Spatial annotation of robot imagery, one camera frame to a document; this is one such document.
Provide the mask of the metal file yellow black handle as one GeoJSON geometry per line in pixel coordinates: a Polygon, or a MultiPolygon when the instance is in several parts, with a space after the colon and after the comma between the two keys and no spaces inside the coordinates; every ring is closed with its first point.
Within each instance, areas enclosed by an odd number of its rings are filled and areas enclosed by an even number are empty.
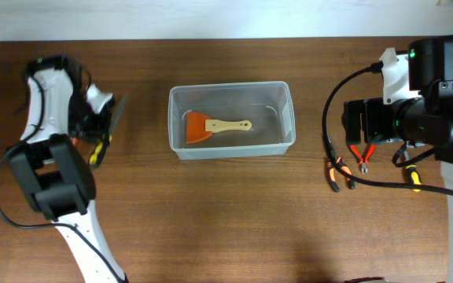
{"type": "Polygon", "coordinates": [[[96,144],[94,151],[90,154],[88,161],[92,169],[97,169],[101,166],[105,158],[105,154],[107,153],[107,150],[111,144],[113,131],[116,129],[116,126],[123,114],[126,103],[127,96],[121,97],[115,112],[112,114],[112,118],[110,120],[107,131],[105,131],[101,136],[101,139],[96,144]]]}

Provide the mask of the orange scraper wooden handle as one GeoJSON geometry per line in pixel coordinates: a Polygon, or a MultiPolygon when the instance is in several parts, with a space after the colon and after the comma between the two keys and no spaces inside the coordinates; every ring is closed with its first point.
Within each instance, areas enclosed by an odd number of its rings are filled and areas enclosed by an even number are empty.
{"type": "Polygon", "coordinates": [[[194,144],[205,141],[213,134],[229,130],[248,131],[252,128],[249,120],[224,121],[213,119],[199,112],[186,114],[186,143],[194,144]]]}

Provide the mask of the clear plastic container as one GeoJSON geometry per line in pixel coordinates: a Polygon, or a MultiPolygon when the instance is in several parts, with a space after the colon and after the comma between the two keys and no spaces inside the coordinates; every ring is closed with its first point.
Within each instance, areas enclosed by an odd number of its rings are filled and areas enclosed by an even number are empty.
{"type": "Polygon", "coordinates": [[[296,141],[293,101],[283,81],[175,86],[168,102],[168,139],[181,160],[282,155],[296,141]],[[186,118],[250,121],[247,131],[229,130],[188,144],[186,118]]]}

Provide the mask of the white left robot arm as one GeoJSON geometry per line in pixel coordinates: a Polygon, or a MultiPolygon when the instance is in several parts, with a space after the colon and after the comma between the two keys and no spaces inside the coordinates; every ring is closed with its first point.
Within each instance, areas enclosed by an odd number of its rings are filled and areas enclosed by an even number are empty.
{"type": "Polygon", "coordinates": [[[100,167],[126,101],[94,84],[66,54],[41,57],[24,70],[28,117],[4,155],[24,199],[64,238],[86,282],[126,282],[96,212],[93,171],[100,167]]]}

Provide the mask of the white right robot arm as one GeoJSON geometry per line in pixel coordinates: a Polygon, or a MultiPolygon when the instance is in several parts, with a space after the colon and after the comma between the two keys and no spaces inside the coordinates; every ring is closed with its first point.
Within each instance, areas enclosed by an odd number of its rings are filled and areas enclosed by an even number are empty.
{"type": "Polygon", "coordinates": [[[383,95],[344,103],[345,141],[431,146],[447,195],[447,281],[453,282],[453,35],[411,42],[406,51],[388,48],[379,61],[383,95]]]}

